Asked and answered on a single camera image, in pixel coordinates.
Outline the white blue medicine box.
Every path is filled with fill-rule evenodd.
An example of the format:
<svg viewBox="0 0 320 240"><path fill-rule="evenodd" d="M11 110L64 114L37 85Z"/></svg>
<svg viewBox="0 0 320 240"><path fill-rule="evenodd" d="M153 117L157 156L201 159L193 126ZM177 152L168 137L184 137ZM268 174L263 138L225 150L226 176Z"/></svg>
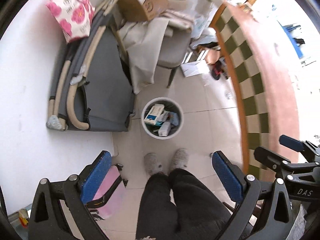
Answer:
<svg viewBox="0 0 320 240"><path fill-rule="evenodd" d="M148 125L155 125L164 111L163 104L155 104L151 107L148 114L144 118L144 123Z"/></svg>

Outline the grey slipper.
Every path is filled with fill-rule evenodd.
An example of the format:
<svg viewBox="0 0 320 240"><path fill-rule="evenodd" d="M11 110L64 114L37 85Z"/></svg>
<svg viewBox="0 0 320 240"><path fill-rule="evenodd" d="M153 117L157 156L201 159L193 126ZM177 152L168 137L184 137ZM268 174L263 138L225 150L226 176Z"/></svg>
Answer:
<svg viewBox="0 0 320 240"><path fill-rule="evenodd" d="M163 172L162 163L156 153L148 153L144 156L144 167L149 176Z"/></svg>
<svg viewBox="0 0 320 240"><path fill-rule="evenodd" d="M171 159L169 172L175 169L186 169L189 163L189 153L185 148L179 148Z"/></svg>

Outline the pink flower tissue pack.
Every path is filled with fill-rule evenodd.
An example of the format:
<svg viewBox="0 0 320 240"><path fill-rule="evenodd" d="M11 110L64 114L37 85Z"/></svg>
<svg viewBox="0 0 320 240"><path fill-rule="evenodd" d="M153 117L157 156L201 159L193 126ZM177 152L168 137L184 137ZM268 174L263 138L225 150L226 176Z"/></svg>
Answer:
<svg viewBox="0 0 320 240"><path fill-rule="evenodd" d="M60 25L67 43L89 36L95 13L89 0L48 0L46 7Z"/></svg>

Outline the beige cloth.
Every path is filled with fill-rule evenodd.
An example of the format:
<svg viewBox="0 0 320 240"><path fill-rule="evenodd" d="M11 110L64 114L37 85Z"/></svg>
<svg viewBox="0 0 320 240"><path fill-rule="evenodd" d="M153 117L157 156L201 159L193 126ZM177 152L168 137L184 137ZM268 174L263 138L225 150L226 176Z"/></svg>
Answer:
<svg viewBox="0 0 320 240"><path fill-rule="evenodd" d="M166 17L157 17L149 22L126 22L119 31L129 56L135 94L155 82L157 66L174 69L184 59L191 33L171 27L172 36L165 36L169 22Z"/></svg>

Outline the grey folded cot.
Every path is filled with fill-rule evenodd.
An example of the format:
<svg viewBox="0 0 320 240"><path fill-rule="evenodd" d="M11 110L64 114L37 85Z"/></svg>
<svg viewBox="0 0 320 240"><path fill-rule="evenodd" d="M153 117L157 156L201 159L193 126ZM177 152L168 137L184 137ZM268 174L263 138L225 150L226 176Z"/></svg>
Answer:
<svg viewBox="0 0 320 240"><path fill-rule="evenodd" d="M89 37L66 48L48 102L48 129L126 132L135 115L129 56L119 35L117 1L97 8Z"/></svg>

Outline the blue face mask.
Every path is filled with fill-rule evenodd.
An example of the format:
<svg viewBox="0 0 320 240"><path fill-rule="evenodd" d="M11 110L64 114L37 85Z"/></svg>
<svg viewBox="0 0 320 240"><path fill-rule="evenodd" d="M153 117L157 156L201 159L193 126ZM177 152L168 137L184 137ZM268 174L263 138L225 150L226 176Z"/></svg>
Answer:
<svg viewBox="0 0 320 240"><path fill-rule="evenodd" d="M173 126L178 126L180 124L179 116L175 112L169 112L169 121Z"/></svg>

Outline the right grey slipper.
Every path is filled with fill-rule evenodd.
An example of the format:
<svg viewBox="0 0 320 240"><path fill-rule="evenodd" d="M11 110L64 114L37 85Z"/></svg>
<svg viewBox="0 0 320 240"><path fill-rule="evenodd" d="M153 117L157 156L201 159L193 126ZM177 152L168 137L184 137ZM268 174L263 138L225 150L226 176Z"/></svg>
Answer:
<svg viewBox="0 0 320 240"><path fill-rule="evenodd" d="M189 163L189 153L185 148L179 148L171 159L169 172L175 169L186 169Z"/></svg>

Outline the long white medicine box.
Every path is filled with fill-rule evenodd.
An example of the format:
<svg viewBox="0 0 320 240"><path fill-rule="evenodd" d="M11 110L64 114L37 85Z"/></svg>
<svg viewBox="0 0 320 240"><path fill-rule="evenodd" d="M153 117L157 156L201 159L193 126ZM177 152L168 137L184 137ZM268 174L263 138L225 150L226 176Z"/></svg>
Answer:
<svg viewBox="0 0 320 240"><path fill-rule="evenodd" d="M171 123L169 121L165 121L160 129L158 130L158 136L159 137L167 137L169 132L171 130Z"/></svg>

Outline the cardboard box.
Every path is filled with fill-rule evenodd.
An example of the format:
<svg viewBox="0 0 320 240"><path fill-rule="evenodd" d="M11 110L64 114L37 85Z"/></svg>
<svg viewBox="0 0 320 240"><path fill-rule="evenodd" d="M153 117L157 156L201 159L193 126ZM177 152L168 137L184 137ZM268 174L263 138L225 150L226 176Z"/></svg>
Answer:
<svg viewBox="0 0 320 240"><path fill-rule="evenodd" d="M169 8L168 0L118 0L120 13L129 22L146 22L153 20Z"/></svg>

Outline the white trash bin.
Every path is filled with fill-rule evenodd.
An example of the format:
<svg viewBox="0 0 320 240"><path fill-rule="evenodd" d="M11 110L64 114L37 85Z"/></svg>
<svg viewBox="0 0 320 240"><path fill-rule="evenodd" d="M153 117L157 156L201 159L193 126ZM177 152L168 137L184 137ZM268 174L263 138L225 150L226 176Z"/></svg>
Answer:
<svg viewBox="0 0 320 240"><path fill-rule="evenodd" d="M163 104L164 105L164 111L160 115L160 117L159 117L159 119L158 119L158 121L157 121L157 123L155 125L145 124L144 123L144 118L148 114L148 112L151 109L151 107L153 105L155 105L155 104ZM169 112L175 112L175 113L178 114L180 124L178 126L171 125L171 130L170 130L170 132L169 132L167 137L159 137L158 136L158 130L160 129L161 125L165 121L169 121ZM174 136L178 135L178 133L180 132L180 130L183 127L183 122L184 122L183 111L182 111L182 108L180 107L180 105L177 102L175 102L174 100L171 100L170 98L165 98L165 97L155 98L155 99L152 99L151 101L149 101L144 106L144 108L143 108L143 110L141 112L141 122L142 122L142 127L143 127L144 131L150 137L153 137L153 138L159 139L159 140L171 139Z"/></svg>

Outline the left grey slipper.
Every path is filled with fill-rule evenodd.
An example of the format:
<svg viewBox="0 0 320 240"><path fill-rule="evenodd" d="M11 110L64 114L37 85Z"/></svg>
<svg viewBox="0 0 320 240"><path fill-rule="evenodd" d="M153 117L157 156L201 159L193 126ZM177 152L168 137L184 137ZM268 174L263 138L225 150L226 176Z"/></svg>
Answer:
<svg viewBox="0 0 320 240"><path fill-rule="evenodd" d="M144 167L149 176L163 172L162 163L156 153L148 153L144 156Z"/></svg>

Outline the person's black trouser legs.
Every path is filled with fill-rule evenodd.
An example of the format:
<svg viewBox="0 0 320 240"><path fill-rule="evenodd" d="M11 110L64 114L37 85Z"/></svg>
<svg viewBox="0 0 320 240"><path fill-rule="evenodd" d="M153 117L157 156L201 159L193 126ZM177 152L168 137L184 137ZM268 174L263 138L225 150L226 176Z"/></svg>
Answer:
<svg viewBox="0 0 320 240"><path fill-rule="evenodd" d="M136 239L215 239L231 213L193 174L153 174L139 207Z"/></svg>

